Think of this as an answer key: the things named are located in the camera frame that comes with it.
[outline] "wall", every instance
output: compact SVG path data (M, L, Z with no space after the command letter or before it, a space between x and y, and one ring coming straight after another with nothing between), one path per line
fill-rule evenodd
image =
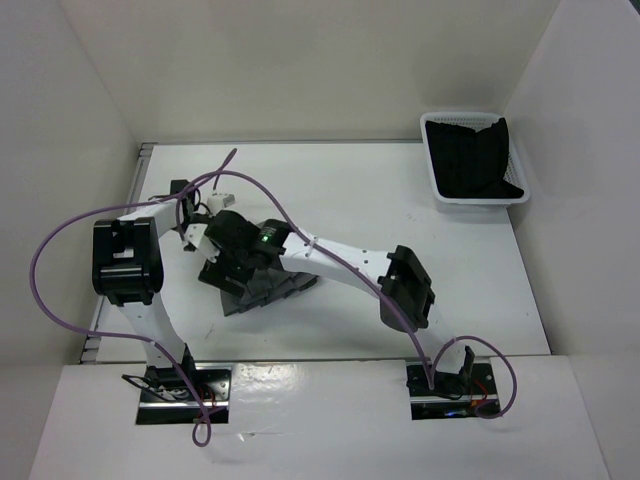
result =
M505 112L531 187L518 244L614 480L640 469L639 45L628 0L563 0Z
M140 141L419 138L501 110L558 0L60 0Z
M0 44L0 464L3 478L20 479L61 365L77 361L81 341L36 308L31 255L73 213L123 200L137 147L55 2L2 2ZM85 223L52 245L39 270L53 310L82 325L95 305L90 243Z

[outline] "table top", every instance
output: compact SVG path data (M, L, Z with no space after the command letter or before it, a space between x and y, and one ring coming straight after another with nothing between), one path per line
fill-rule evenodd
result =
M140 198L167 193L172 179L215 170L234 146L238 154L229 169L266 185L299 226L371 250L412 248L456 334L480 336L505 354L549 353L506 210L439 213L420 143L155 146ZM222 177L218 190L233 193L233 209L251 221L280 218L269 200L241 179ZM183 252L172 232L160 245L162 296L196 360L415 357L407 336L380 321L372 297L326 279L302 294L225 318L219 292L197 280L202 257ZM132 331L107 302L98 322L100 330ZM144 359L141 345L113 338L101 341L97 355L98 362Z
M509 374L492 363L504 403ZM421 421L401 360L236 364L229 423L205 448L190 425L135 425L138 391L120 375L142 365L67 366L30 478L607 480L568 359L512 363L505 417Z

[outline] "folded cloth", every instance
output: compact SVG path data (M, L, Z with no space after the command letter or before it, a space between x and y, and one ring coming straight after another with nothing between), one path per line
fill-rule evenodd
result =
M438 190L447 198L520 198L524 192L504 180L509 130L504 118L476 132L427 121L429 151Z

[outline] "laundry basket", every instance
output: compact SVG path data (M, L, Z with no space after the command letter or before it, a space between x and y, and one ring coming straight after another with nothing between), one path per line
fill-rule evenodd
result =
M520 198L449 198L444 197L438 190L438 182L433 169L433 160L431 158L431 150L429 149L429 137L427 135L426 122L432 121L437 123L448 123L451 125L460 125L462 127L473 128L476 132L484 128L490 127L500 119L499 115L493 113L481 112L435 112L425 113L420 117L420 131L422 132L422 143L424 144L425 153L427 155L427 165L429 167L429 176L431 178L431 187L436 198L436 207L441 211L470 211L477 210L478 206L484 207L508 207L517 203L524 203L529 200L529 185L524 178L524 171L520 158L513 145L513 141L509 139L509 163L504 179L512 185L522 189L524 194Z

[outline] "purple hose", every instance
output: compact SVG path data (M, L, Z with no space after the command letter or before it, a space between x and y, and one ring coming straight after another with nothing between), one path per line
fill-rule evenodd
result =
M162 200L160 200L160 203L164 202L164 201L167 201L167 200L172 200L172 199L176 199L177 200L177 202L176 202L176 224L177 224L177 230L178 230L178 233L180 234L180 237L182 239L184 239L184 232L182 231L182 228L181 228L181 225L180 225L180 207L181 207L182 199L187 195L188 192L190 192L190 191L192 191L192 190L194 190L196 188L199 188L200 186L204 185L205 183L207 183L212 178L216 178L216 183L217 183L217 180L218 180L218 178L220 178L221 175L229 175L229 176L232 176L232 177L242 178L243 180L246 180L249 183L251 183L251 184L255 185L256 187L258 187L269 198L269 200L271 200L271 202L275 205L275 207L278 209L278 211L283 216L285 221L291 226L292 230L296 233L296 235L298 235L300 238L302 238L302 240L305 241L306 243L311 243L311 240L306 235L304 235L304 233L302 233L302 231L293 222L293 220L291 219L289 214L286 212L286 210L284 209L282 204L273 196L273 194L269 190L267 190L267 188L264 185L262 185L260 182L258 182L254 178L249 177L248 175L245 175L243 173L222 171L222 169L225 168L231 162L231 160L235 156L236 152L237 152L237 149L235 149L235 148L233 150L231 150L231 152L229 152L229 154L227 155L227 157L225 158L224 162L222 163L222 165L220 166L220 168L218 170L216 170L214 172L205 173L203 175L200 175L196 179L194 179L191 182L189 182L180 193L177 193L177 194L174 194L174 195L170 195L170 196L167 196L167 197L163 197ZM182 380L185 382L185 385L187 386L189 392L191 393L191 395L193 395L193 398L198 403L198 406L200 407L200 411L202 412L202 416L200 417L200 419L198 420L198 422L194 426L194 429L193 429L193 432L192 432L192 439L193 439L193 443L195 443L197 446L205 447L206 445L209 444L209 441L211 440L211 420L210 420L209 416L212 413L214 413L215 411L217 411L217 409L214 409L214 410L207 409L207 407L204 405L204 403L200 399L200 396L196 392L195 387L193 386L193 384L191 383L191 381L189 380L187 375L184 373L184 371L180 367L179 362L175 358L173 358L173 356L171 356L171 354L162 345L160 345L159 343L156 343L151 338L143 337L141 335L133 335L133 334L128 334L128 333L91 331L91 330L86 329L86 328L82 328L82 327L77 327L75 325L71 325L71 324L65 322L64 320L62 320L61 318L59 318L58 316L56 316L51 310L49 310L49 308L45 305L44 301L42 300L42 297L40 296L40 292L38 291L38 287L37 287L37 284L36 284L36 266L37 266L38 260L40 258L40 255L42 254L42 251L44 250L44 248L49 244L49 242L58 233L60 233L63 229L65 229L66 227L68 227L69 225L71 225L71 224L73 224L75 222L78 222L80 220L83 220L83 219L85 219L87 217L90 217L90 216L93 216L93 215L98 215L100 213L112 212L112 211L116 211L116 210L124 210L126 208L146 207L146 206L154 205L154 204L157 204L157 203L159 203L159 202L158 201L149 201L149 202L130 203L130 204L124 204L124 205L115 205L115 206L111 206L111 207L98 208L98 209L91 210L89 212L77 215L77 216L67 220L66 222L62 223L61 225L56 227L51 233L49 233L45 237L45 239L42 241L42 243L40 243L38 248L36 249L36 251L35 251L35 253L33 255L33 258L31 259L31 265L29 267L29 285L31 287L31 293L33 294L33 298L35 299L36 304L38 305L38 307L40 307L40 309L45 313L45 315L47 315L47 317L49 317L51 320L53 320L56 324L60 325L61 327L64 327L64 328L66 328L68 330L71 330L72 332L79 333L81 335L97 336L97 337L112 337L112 338L128 338L128 339L132 339L132 340L139 340L141 342L149 343L152 346L154 346L155 348L157 348L171 362L171 364L176 369L176 371L178 372L178 374L180 375ZM360 273L360 271L358 269L356 269L355 267L353 267L351 264L349 264L349 262L347 262L346 260L342 259L341 257L336 255L335 253L331 252L330 250L327 250L322 245L319 245L317 243L315 244L314 248L316 248L319 252L322 252L323 254L325 254L326 256L331 258L332 260L334 260L336 263L342 265L344 268L346 268L351 273L353 273L356 277L358 277L362 282L364 282L375 293L376 296L378 296L380 298L380 301L382 303L384 303L384 305L394 314L394 316L396 317L396 319L398 320L398 322L400 323L402 328L405 330L407 335L409 335L409 338L411 339L411 342L413 343L413 346L416 349L418 357L420 358L420 361L422 362L422 366L424 367L425 374L426 374L426 377L427 377L427 383L429 385L429 389L430 390L433 390L433 388L434 388L435 369L436 369L436 366L438 365L438 362L442 358L442 355L445 353L445 351L449 347L451 347L451 345L453 345L456 341L472 340L472 341L480 342L483 345L485 345L486 347L488 347L491 350L493 350L496 353L496 355L498 355L498 357L500 357L500 359L506 364L507 368L509 369L509 373L511 374L512 381L513 381L513 391L512 391L512 394L511 394L511 398L509 399L509 402L507 403L507 406L505 408L503 408L500 412L498 412L495 415L486 416L486 415L482 415L482 414L478 413L478 408L479 407L476 407L476 414L479 417L482 417L482 418L496 418L496 417L500 417L500 416L504 415L507 411L509 411L509 409L511 409L511 407L512 407L514 401L515 401L517 391L518 391L518 382L517 382L517 379L516 379L515 371L513 370L513 367L511 366L511 364L509 363L509 360L500 351L498 351L497 348L495 348L489 342L487 342L487 341L485 341L485 340L483 340L481 338L475 337L475 336L465 335L465 336L456 337L456 338L450 340L449 342L447 342L442 347L442 349L436 355L435 361L433 362L433 366L430 367L429 366L429 359L425 355L424 350L422 349L422 346L420 345L420 342L418 341L418 338L416 337L415 333L411 330L411 327L409 326L408 321L405 319L404 314L396 307L395 303L389 297L387 297L385 294L383 294L376 284L374 284L371 280L369 280L365 275ZM206 424L207 431L206 431L205 440L203 442L201 442L196 438L196 431L197 431L198 426L203 422Z

